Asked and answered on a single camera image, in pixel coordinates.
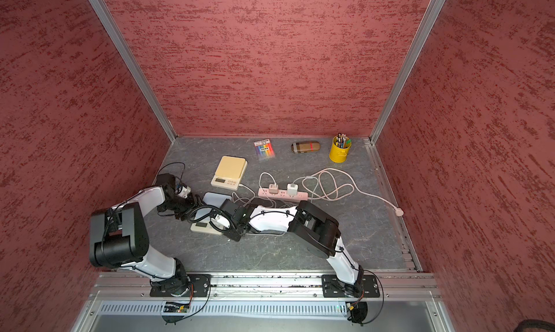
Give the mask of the white square charger block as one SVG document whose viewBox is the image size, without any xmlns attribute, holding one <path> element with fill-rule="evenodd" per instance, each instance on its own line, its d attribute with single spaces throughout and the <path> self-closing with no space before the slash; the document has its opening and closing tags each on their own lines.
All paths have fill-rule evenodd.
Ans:
<svg viewBox="0 0 555 332">
<path fill-rule="evenodd" d="M 297 196 L 298 194 L 298 185 L 295 183 L 289 183 L 287 185 L 287 194 L 291 197 Z"/>
</svg>

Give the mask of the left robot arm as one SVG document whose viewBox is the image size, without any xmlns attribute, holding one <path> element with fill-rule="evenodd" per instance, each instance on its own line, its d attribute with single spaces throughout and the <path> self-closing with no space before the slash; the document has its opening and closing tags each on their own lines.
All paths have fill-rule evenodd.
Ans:
<svg viewBox="0 0 555 332">
<path fill-rule="evenodd" d="M 156 184 L 131 198 L 93 212 L 90 218 L 90 263 L 125 270 L 150 281 L 152 297 L 207 297 L 210 277 L 186 273 L 182 262 L 150 245 L 145 216 L 168 212 L 183 220 L 202 205 L 199 196 L 172 174 L 159 174 Z"/>
</svg>

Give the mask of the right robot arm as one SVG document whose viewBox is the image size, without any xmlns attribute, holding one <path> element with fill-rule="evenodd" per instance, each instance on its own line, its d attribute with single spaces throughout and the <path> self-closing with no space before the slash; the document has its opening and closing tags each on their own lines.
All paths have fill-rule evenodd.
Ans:
<svg viewBox="0 0 555 332">
<path fill-rule="evenodd" d="M 291 234 L 311 254 L 327 260 L 348 297 L 364 295 L 364 269 L 345 248 L 339 221 L 308 201 L 289 208 L 268 208 L 226 200 L 215 218 L 223 234 L 238 242 L 244 235 Z"/>
</svg>

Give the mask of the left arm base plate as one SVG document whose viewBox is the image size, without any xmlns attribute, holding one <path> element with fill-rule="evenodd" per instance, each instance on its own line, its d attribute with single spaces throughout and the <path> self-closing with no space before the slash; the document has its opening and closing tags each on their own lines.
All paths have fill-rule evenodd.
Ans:
<svg viewBox="0 0 555 332">
<path fill-rule="evenodd" d="M 209 274 L 188 274 L 182 278 L 152 281 L 150 297 L 207 297 L 211 278 Z"/>
</svg>

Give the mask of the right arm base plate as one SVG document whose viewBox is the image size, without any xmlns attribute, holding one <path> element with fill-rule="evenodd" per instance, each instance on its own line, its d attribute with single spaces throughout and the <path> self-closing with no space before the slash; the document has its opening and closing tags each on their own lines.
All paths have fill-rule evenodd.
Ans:
<svg viewBox="0 0 555 332">
<path fill-rule="evenodd" d="M 336 275 L 323 275 L 322 291 L 326 298 L 351 297 L 358 299 L 381 297 L 380 285 L 374 275 L 363 275 L 355 284 L 346 284 L 340 281 Z"/>
</svg>

